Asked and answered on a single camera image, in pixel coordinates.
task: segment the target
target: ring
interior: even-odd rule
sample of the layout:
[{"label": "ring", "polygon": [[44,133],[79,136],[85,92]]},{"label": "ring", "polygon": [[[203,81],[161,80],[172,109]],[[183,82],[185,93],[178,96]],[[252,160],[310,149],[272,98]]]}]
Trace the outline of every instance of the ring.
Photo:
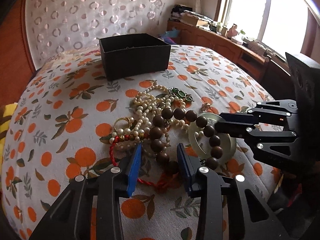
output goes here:
[{"label": "ring", "polygon": [[117,129],[116,129],[116,123],[119,122],[120,120],[127,121],[127,122],[128,122],[128,125],[129,125],[128,128],[131,127],[132,124],[131,124],[131,121],[130,121],[129,117],[121,117],[121,118],[118,118],[118,119],[115,121],[115,124],[113,125],[113,127],[115,128],[115,131],[117,131]]}]

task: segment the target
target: cardboard box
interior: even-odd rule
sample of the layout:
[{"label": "cardboard box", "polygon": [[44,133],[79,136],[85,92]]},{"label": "cardboard box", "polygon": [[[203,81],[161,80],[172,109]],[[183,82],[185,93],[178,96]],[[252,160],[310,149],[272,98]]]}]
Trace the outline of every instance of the cardboard box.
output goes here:
[{"label": "cardboard box", "polygon": [[146,33],[99,40],[107,80],[166,70],[171,45]]},{"label": "cardboard box", "polygon": [[182,17],[182,20],[185,23],[190,24],[190,25],[195,26],[195,27],[197,27],[197,26],[205,26],[205,25],[209,24],[209,22],[201,20],[196,16],[184,15]]}]

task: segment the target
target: bright window pane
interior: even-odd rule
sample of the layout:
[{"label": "bright window pane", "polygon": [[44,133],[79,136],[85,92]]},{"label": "bright window pane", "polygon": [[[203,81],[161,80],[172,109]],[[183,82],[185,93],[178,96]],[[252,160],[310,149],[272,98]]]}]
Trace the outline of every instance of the bright window pane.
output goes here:
[{"label": "bright window pane", "polygon": [[237,24],[248,37],[257,38],[262,22],[266,0],[232,0],[228,28]]},{"label": "bright window pane", "polygon": [[303,0],[271,0],[262,42],[285,57],[299,53],[306,33],[308,7]]}]

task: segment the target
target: brown bead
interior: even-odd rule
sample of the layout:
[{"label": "brown bead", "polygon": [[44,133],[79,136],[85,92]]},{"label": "brown bead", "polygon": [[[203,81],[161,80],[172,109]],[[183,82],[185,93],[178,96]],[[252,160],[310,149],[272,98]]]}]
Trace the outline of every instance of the brown bead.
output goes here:
[{"label": "brown bead", "polygon": [[215,157],[209,157],[205,161],[205,166],[207,166],[209,169],[215,170],[219,166],[219,162]]},{"label": "brown bead", "polygon": [[164,118],[161,115],[156,115],[152,119],[152,124],[157,127],[163,127],[164,126]]},{"label": "brown bead", "polygon": [[159,139],[158,140],[153,140],[153,141],[151,141],[150,148],[154,152],[159,153],[164,148],[164,142],[159,140]]},{"label": "brown bead", "polygon": [[189,110],[186,112],[186,119],[189,122],[194,122],[197,119],[198,115],[195,111]]},{"label": "brown bead", "polygon": [[185,117],[186,113],[181,108],[176,108],[173,112],[173,116],[177,120],[182,120]]},{"label": "brown bead", "polygon": [[215,147],[212,147],[210,154],[212,157],[215,157],[216,159],[220,159],[222,157],[223,150],[220,146],[215,146]]},{"label": "brown bead", "polygon": [[203,134],[204,136],[210,138],[212,135],[214,135],[215,133],[215,128],[213,128],[212,125],[207,125],[204,129],[203,129]]},{"label": "brown bead", "polygon": [[164,167],[165,174],[172,176],[179,172],[179,164],[176,161],[170,161]]},{"label": "brown bead", "polygon": [[170,161],[170,156],[165,152],[160,152],[156,156],[156,161],[161,165],[165,165]]},{"label": "brown bead", "polygon": [[154,126],[150,129],[149,132],[149,139],[151,140],[157,140],[162,137],[162,129],[160,127]]},{"label": "brown bead", "polygon": [[173,110],[170,107],[166,107],[162,110],[161,115],[164,119],[171,119],[173,117]]},{"label": "brown bead", "polygon": [[208,120],[204,116],[199,116],[196,120],[196,125],[200,128],[204,128],[208,124]]},{"label": "brown bead", "polygon": [[221,143],[221,140],[218,135],[212,135],[209,139],[209,144],[211,147],[219,146],[220,143]]}]

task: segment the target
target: bedsheet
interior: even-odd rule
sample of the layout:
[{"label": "bedsheet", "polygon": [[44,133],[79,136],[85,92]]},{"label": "bedsheet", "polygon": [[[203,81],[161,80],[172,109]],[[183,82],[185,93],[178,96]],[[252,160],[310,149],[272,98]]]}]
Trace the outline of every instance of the bedsheet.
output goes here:
[{"label": "bedsheet", "polygon": [[[124,71],[121,59],[113,67]],[[172,46],[167,70],[113,82],[106,81],[97,47],[52,57],[21,96],[4,145],[3,206],[22,239],[31,235],[70,178],[77,174],[95,177],[112,166],[106,136],[113,131],[116,119],[137,119],[132,99],[155,84],[191,94],[194,102],[186,108],[197,113],[202,112],[204,103],[211,105],[208,111],[219,114],[246,112],[258,101],[272,100],[248,74],[203,47]],[[266,124],[259,127],[280,129]],[[171,146],[166,152],[172,160],[179,142],[188,154],[194,154],[180,127],[170,126],[169,135]],[[115,157],[121,159],[124,154],[118,149]],[[253,159],[242,139],[237,139],[233,158],[216,171],[229,177],[243,174],[266,200],[280,178],[278,169]],[[121,199],[124,239],[195,239],[200,200],[188,198],[181,179],[166,176],[148,155],[142,158],[139,176],[170,183],[157,192],[138,184],[132,198]],[[92,232],[95,211],[93,208]],[[223,214],[224,239],[228,239],[226,206]]]}]

